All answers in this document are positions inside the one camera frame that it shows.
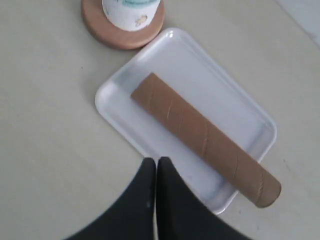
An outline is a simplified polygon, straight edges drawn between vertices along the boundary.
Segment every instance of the styrofoam tray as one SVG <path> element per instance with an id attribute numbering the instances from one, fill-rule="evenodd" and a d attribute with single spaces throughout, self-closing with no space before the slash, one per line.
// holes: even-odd
<path id="1" fill-rule="evenodd" d="M 98 112 L 143 156 L 169 156 L 196 196 L 215 214 L 237 194 L 215 170 L 140 108 L 131 93 L 155 73 L 261 161 L 276 140 L 271 117 L 184 31 L 164 30 L 97 91 Z"/>

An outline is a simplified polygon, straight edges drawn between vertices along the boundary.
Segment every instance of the beige floor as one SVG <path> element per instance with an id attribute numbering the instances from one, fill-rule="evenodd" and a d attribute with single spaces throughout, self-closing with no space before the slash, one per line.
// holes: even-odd
<path id="1" fill-rule="evenodd" d="M 221 215 L 259 240 L 320 234 L 320 51 L 271 0 L 166 0 L 189 32 L 275 119 L 262 164 L 282 183 L 256 209 Z M 101 214 L 141 156 L 97 113 L 97 88 L 136 52 L 95 41 L 80 0 L 0 0 L 0 239 L 58 240 Z"/>

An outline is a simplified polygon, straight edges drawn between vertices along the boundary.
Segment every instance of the cardboard tube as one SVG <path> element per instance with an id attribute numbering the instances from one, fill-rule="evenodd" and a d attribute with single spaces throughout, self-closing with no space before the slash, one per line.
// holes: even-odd
<path id="1" fill-rule="evenodd" d="M 131 97 L 258 208 L 279 197 L 274 176 L 154 73 Z"/>

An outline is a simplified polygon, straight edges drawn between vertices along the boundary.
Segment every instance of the paper cup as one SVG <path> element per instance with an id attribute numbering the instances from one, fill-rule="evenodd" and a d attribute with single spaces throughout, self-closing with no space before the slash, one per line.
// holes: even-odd
<path id="1" fill-rule="evenodd" d="M 125 31 L 138 31 L 153 20 L 160 0 L 102 0 L 108 20 Z"/>

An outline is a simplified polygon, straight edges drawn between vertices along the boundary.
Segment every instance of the white foam tray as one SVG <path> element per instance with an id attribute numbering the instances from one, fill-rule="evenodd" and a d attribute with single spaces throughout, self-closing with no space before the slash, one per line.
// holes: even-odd
<path id="1" fill-rule="evenodd" d="M 165 29 L 97 91 L 98 112 L 143 156 L 155 160 L 169 156 L 196 196 L 212 212 L 219 214 L 237 191 L 130 98 L 151 72 L 259 162 L 276 140 L 276 125 L 186 32 L 178 28 Z"/>

